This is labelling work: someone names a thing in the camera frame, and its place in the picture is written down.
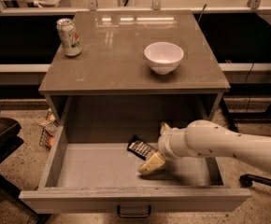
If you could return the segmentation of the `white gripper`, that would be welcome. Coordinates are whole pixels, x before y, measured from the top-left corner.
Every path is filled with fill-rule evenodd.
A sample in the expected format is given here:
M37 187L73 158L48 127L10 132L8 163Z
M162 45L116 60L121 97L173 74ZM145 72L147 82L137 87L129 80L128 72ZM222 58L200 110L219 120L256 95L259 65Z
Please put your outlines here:
M188 157L188 147L185 141L185 129L171 128L162 122L158 139L160 152L153 152L138 168L142 175L149 175L165 165L165 159L177 160Z

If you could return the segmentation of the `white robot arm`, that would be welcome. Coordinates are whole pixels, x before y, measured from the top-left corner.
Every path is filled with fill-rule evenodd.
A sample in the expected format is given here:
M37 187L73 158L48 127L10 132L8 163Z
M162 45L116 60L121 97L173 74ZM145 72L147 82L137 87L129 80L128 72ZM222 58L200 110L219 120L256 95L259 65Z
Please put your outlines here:
M157 145L138 168L142 175L185 157L228 157L271 174L271 137L236 133L212 121L199 119L182 129L163 123Z

